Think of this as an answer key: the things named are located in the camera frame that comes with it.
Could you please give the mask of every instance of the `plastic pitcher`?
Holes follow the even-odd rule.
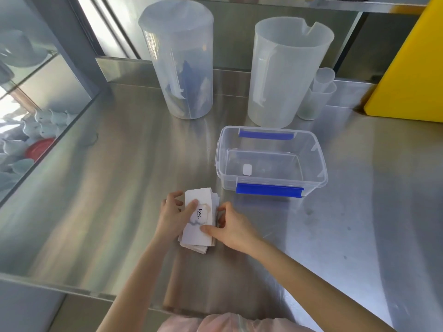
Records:
[[[190,0],[162,0],[140,16],[166,104],[178,118],[211,110],[213,22],[209,9]]]
[[[291,123],[334,33],[303,18],[273,17],[255,26],[248,116],[262,127]]]

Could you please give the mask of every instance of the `stainless steel shelf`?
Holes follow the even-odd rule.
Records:
[[[197,0],[232,3],[263,4],[271,6],[289,6],[331,10],[366,11],[370,13],[416,14],[423,12],[429,0]]]

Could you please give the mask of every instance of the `clear plastic storage box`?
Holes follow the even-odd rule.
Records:
[[[320,144],[304,130],[226,126],[215,166],[222,187],[237,193],[301,198],[328,182]]]

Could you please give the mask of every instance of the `right hand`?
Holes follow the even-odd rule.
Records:
[[[249,255],[255,244],[262,238],[248,218],[238,213],[230,201],[223,203],[219,207],[219,211],[225,211],[219,219],[220,228],[202,225],[200,230],[223,242],[228,247]]]

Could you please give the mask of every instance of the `stainless steel counter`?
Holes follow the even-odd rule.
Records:
[[[295,119],[322,146],[329,182],[305,199],[221,189],[225,125],[252,125],[247,98],[215,95],[197,120],[159,89],[110,84],[0,208],[1,278],[112,300],[152,238],[169,191],[212,187],[268,240],[398,331],[443,326],[443,125],[326,107]],[[252,259],[175,244],[152,308],[287,317],[319,328]]]

